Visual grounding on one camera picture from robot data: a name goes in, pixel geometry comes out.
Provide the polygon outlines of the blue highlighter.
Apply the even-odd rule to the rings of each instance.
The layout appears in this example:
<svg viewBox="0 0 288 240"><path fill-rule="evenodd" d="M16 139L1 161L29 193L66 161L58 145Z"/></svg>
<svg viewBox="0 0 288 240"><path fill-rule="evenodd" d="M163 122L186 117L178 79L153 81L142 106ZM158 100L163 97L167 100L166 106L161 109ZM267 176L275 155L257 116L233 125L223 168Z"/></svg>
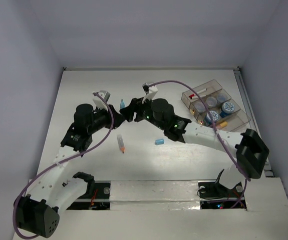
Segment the blue highlighter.
<svg viewBox="0 0 288 240"><path fill-rule="evenodd" d="M123 101L123 99L121 99L121 102L120 102L120 109L123 109L125 107L125 103Z"/></svg>

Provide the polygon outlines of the blue highlighter cap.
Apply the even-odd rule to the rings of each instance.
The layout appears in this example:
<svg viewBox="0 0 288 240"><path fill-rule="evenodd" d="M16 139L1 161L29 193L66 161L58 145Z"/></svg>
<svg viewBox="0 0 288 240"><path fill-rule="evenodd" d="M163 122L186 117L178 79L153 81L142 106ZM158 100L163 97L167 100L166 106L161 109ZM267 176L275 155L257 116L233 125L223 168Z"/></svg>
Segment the blue highlighter cap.
<svg viewBox="0 0 288 240"><path fill-rule="evenodd" d="M164 139L163 138L155 140L155 145L159 146L159 145L163 145L163 144L164 144Z"/></svg>

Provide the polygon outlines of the red whiteboard marker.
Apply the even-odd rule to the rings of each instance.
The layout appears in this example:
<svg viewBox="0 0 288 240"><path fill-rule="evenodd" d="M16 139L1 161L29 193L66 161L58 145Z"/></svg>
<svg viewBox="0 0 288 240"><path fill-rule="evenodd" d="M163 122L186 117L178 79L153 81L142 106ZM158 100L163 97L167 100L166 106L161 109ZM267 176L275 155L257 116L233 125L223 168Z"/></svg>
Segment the red whiteboard marker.
<svg viewBox="0 0 288 240"><path fill-rule="evenodd" d="M197 95L200 95L200 96L201 96L201 94L204 93L204 92L206 92L206 91L207 91L207 89L204 88L204 89L202 89L202 90L200 90L200 91L197 91L197 94L194 94L194 93L193 93L193 94L189 95L189 98L190 98L190 99L198 98Z"/></svg>

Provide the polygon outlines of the blue paint jar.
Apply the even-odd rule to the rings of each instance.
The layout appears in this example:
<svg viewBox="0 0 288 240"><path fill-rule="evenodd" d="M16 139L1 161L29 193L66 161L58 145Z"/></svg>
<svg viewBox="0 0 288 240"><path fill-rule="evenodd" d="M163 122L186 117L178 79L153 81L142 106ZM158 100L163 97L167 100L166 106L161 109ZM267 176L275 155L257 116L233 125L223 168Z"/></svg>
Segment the blue paint jar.
<svg viewBox="0 0 288 240"><path fill-rule="evenodd" d="M219 120L219 114L217 111L210 110L204 117L203 123L205 126L210 126L212 123L216 123Z"/></svg>
<svg viewBox="0 0 288 240"><path fill-rule="evenodd" d="M225 118L226 116L233 114L234 111L235 111L235 104L233 104L232 102L226 101L222 104L219 115L221 118Z"/></svg>

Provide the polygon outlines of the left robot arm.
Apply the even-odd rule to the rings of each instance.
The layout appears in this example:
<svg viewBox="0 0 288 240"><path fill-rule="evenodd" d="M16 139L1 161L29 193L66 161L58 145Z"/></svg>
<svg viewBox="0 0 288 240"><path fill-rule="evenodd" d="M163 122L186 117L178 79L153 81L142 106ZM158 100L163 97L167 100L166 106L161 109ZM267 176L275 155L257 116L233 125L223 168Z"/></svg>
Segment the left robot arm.
<svg viewBox="0 0 288 240"><path fill-rule="evenodd" d="M93 108L77 106L53 163L34 177L14 202L13 224L25 240L49 238L58 227L61 214L79 197L90 197L94 177L82 172L80 158L93 150L92 135L102 128L113 130L125 118L112 105Z"/></svg>

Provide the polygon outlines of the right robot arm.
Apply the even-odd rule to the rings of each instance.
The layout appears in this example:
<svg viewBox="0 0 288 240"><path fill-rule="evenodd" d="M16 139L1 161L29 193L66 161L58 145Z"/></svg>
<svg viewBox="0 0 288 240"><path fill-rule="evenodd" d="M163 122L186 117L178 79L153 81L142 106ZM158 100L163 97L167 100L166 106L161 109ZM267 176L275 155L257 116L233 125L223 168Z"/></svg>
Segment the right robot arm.
<svg viewBox="0 0 288 240"><path fill-rule="evenodd" d="M120 110L120 114L128 122L150 122L174 142L197 144L227 153L233 163L221 172L219 180L214 183L214 190L219 196L230 193L242 180L261 178L269 149L252 129L241 133L214 130L176 115L173 105L163 98L146 101L134 98Z"/></svg>

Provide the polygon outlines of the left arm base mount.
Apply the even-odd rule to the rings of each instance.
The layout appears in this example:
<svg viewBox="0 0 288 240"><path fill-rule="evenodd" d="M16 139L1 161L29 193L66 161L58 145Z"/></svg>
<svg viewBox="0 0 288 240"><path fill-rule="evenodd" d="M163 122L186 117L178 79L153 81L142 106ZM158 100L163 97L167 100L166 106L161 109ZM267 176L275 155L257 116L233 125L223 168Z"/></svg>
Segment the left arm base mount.
<svg viewBox="0 0 288 240"><path fill-rule="evenodd" d="M109 181L95 182L93 193L86 193L79 197L67 208L67 210L109 210L110 190L111 183Z"/></svg>

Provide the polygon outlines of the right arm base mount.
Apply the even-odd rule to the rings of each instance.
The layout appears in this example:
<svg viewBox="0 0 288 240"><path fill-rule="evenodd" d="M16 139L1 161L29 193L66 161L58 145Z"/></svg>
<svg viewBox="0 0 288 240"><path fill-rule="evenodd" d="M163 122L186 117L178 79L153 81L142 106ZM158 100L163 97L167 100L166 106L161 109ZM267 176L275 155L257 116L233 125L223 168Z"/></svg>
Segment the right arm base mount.
<svg viewBox="0 0 288 240"><path fill-rule="evenodd" d="M233 188L226 188L219 183L222 170L216 180L202 181L198 183L197 195L200 198L200 208L202 210L222 210L222 209L247 209L244 198L244 188L242 182L237 183Z"/></svg>

